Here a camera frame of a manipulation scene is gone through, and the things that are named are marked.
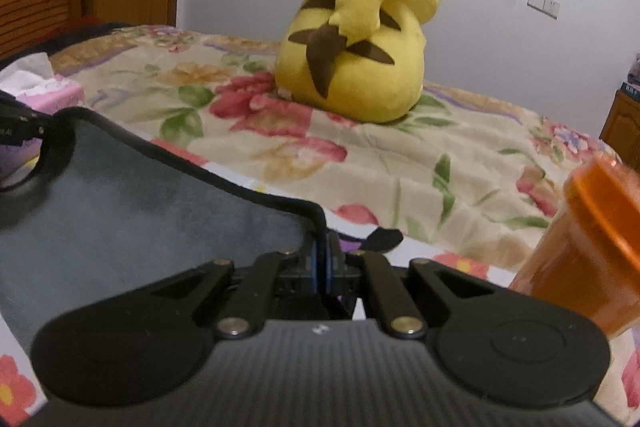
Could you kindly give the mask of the purple grey microfiber towel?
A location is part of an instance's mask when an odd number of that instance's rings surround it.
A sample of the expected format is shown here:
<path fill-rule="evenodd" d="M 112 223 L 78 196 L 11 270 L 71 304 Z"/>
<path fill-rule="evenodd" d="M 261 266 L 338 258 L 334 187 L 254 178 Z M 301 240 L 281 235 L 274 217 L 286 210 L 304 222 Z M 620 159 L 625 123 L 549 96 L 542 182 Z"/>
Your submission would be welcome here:
<path fill-rule="evenodd" d="M 59 315 L 217 258 L 311 250 L 338 274 L 323 209 L 259 193 L 84 108 L 53 115 L 36 167 L 1 193 L 1 313 L 23 348 Z"/>

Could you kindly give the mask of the pink tissue box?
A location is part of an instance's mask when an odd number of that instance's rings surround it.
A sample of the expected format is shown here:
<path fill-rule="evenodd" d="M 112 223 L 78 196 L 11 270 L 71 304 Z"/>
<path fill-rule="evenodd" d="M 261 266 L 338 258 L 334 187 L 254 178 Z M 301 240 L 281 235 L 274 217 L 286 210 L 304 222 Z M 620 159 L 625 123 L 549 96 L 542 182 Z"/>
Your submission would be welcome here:
<path fill-rule="evenodd" d="M 74 80 L 55 74 L 45 53 L 26 55 L 2 69 L 1 90 L 49 115 L 85 103 L 84 88 Z"/>

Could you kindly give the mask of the floral bed sheet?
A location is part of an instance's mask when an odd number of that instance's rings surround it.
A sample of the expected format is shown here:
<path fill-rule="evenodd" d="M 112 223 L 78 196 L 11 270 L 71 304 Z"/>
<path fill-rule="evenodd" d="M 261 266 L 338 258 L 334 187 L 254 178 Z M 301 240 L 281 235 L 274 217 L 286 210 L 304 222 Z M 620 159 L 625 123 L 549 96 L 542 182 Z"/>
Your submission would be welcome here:
<path fill-rule="evenodd" d="M 427 83 L 396 124 L 288 101 L 273 42 L 169 26 L 114 29 L 51 55 L 97 112 L 258 192 L 312 200 L 358 237 L 397 229 L 410 251 L 508 285 L 605 145 L 529 109 Z"/>

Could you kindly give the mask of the orange plastic cup with lid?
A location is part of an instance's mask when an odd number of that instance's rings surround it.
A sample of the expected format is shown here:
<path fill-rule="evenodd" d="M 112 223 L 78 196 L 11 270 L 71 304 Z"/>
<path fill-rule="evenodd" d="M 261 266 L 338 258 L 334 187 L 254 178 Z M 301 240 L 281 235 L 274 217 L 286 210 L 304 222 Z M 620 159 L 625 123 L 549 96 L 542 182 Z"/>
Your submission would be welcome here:
<path fill-rule="evenodd" d="M 510 288 L 588 317 L 610 338 L 639 320 L 639 175 L 603 153 L 576 168 L 563 204 Z"/>

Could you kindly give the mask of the white strawberry print cloth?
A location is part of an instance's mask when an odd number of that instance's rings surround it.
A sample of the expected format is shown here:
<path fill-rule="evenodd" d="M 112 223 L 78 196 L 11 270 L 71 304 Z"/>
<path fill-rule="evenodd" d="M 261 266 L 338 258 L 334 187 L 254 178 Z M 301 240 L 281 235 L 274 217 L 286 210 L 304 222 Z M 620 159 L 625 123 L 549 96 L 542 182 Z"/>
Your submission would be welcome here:
<path fill-rule="evenodd" d="M 224 179 L 265 194 L 282 192 L 254 179 L 242 176 L 214 162 L 206 161 L 178 148 L 169 149 L 202 170 L 220 174 Z M 378 224 L 372 213 L 362 206 L 347 205 L 326 210 L 329 228 L 341 235 L 346 251 L 358 246 Z M 413 257 L 435 260 L 442 265 L 474 275 L 501 286 L 509 285 L 514 277 L 510 271 L 487 263 L 463 258 L 451 251 L 428 245 L 422 239 L 404 241 L 390 253 L 390 260 L 405 265 Z M 24 424 L 46 403 L 43 391 L 35 377 L 25 350 L 18 345 L 6 322 L 1 323 L 1 424 Z M 639 332 L 629 329 L 612 343 L 612 364 L 597 394 L 597 403 L 627 426 L 639 424 Z"/>

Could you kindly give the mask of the yellow Pikachu plush toy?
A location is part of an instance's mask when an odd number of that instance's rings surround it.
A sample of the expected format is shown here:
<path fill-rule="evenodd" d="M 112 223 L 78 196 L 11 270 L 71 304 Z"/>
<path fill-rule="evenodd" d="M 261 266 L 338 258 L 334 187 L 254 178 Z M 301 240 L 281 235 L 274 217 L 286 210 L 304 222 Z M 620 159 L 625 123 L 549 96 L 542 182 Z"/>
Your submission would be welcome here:
<path fill-rule="evenodd" d="M 293 101 L 387 124 L 423 89 L 423 27 L 440 0 L 304 0 L 283 37 L 274 80 Z"/>

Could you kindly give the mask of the wooden sideboard cabinet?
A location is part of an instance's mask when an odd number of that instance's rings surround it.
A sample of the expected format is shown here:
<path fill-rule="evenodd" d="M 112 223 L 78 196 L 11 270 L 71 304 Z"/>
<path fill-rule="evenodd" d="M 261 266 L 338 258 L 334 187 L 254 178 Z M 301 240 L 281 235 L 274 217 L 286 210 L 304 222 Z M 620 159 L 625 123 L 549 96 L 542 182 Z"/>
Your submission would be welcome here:
<path fill-rule="evenodd" d="M 608 118 L 600 133 L 600 140 L 615 150 L 628 167 L 639 171 L 639 102 L 623 90 L 616 91 Z"/>

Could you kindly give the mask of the white wall switch plate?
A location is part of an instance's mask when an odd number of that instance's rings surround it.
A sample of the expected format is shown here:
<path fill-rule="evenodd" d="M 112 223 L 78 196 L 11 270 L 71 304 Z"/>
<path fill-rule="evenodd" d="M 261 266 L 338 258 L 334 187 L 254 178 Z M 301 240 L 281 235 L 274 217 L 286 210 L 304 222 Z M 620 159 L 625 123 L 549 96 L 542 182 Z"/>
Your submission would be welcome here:
<path fill-rule="evenodd" d="M 527 0 L 527 5 L 541 13 L 544 13 L 554 20 L 559 16 L 560 4 L 554 0 Z"/>

